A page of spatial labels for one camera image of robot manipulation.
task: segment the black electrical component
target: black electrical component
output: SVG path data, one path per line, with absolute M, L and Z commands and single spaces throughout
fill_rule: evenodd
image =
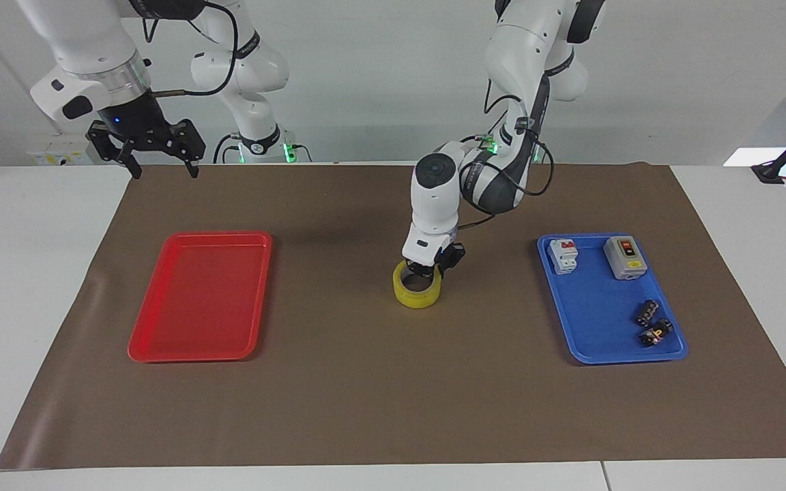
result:
M 654 315 L 657 314 L 657 310 L 660 308 L 660 305 L 657 302 L 652 301 L 652 299 L 646 299 L 645 303 L 642 304 L 642 307 L 639 308 L 639 314 L 636 315 L 636 324 L 642 327 L 648 327 L 651 325 L 651 320 L 654 318 Z
M 203 0 L 129 0 L 132 8 L 143 18 L 165 20 L 193 20 L 202 9 Z
M 673 330 L 675 329 L 668 319 L 659 319 L 657 323 L 640 333 L 639 341 L 642 341 L 642 344 L 646 346 L 656 346 Z

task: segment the brown paper mat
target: brown paper mat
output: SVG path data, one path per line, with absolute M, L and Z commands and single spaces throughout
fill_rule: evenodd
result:
M 423 311 L 390 286 L 410 173 L 145 168 L 0 469 L 786 457 L 786 369 L 667 167 L 559 166 L 547 195 L 461 233 L 468 255 Z M 163 240 L 227 229 L 274 234 L 257 351 L 130 360 Z M 581 366 L 568 353 L 534 242 L 614 230 L 645 248 L 686 359 Z

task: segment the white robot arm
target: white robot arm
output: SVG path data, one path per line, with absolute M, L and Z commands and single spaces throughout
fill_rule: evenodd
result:
M 96 111 L 101 121 L 91 124 L 87 138 L 103 160 L 119 162 L 136 179 L 141 167 L 134 150 L 167 153 L 180 158 L 191 176 L 199 174 L 195 162 L 205 143 L 190 120 L 165 120 L 150 90 L 149 62 L 123 30 L 112 0 L 16 2 L 56 58 L 56 68 L 31 88 L 32 99 L 50 118 L 66 122 Z M 130 2 L 150 18 L 193 19 L 212 6 L 197 0 Z
M 446 143 L 415 166 L 405 267 L 397 267 L 393 277 L 396 296 L 406 306 L 433 304 L 439 294 L 433 285 L 465 255 L 455 243 L 460 196 L 489 217 L 521 202 L 529 165 L 544 149 L 538 138 L 549 98 L 573 100 L 587 87 L 574 44 L 598 28 L 603 1 L 496 0 L 499 20 L 484 65 L 493 86 L 505 94 L 496 102 L 507 100 L 508 114 L 489 136 Z
M 289 145 L 292 134 L 281 128 L 272 114 L 272 106 L 260 93 L 283 88 L 290 77 L 286 60 L 259 36 L 242 0 L 221 3 L 237 19 L 239 41 L 236 66 L 230 82 L 216 94 L 232 112 L 238 127 L 237 138 L 242 155 L 251 162 L 279 160 L 283 155 L 294 158 Z M 196 54 L 190 66 L 193 80 L 200 87 L 210 89 L 227 75 L 231 59 L 232 26 L 230 19 L 219 10 L 205 10 L 199 16 L 199 26 L 209 40 L 220 49 Z

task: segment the white electrical component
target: white electrical component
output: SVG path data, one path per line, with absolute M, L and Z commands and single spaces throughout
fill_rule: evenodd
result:
M 50 143 L 44 152 L 44 163 L 46 165 L 93 165 L 93 160 L 87 155 L 90 142 L 82 138 L 77 142 L 74 140 L 62 140 L 61 142 Z
M 40 136 L 30 138 L 29 148 L 26 149 L 26 155 L 35 165 L 47 165 L 47 149 L 50 147 L 50 142 L 47 139 L 42 139 Z
M 548 244 L 548 255 L 557 274 L 569 274 L 577 267 L 578 248 L 572 239 L 554 239 Z

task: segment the green led light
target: green led light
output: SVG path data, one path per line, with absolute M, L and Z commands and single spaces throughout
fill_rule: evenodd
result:
M 293 147 L 286 143 L 282 143 L 284 146 L 284 158 L 287 159 L 287 164 L 292 164 L 296 162 L 296 152 L 293 152 Z
M 499 143 L 496 143 L 496 140 L 493 140 L 492 134 L 485 134 L 481 136 L 481 144 L 478 145 L 481 149 L 484 149 L 493 155 L 499 153 Z

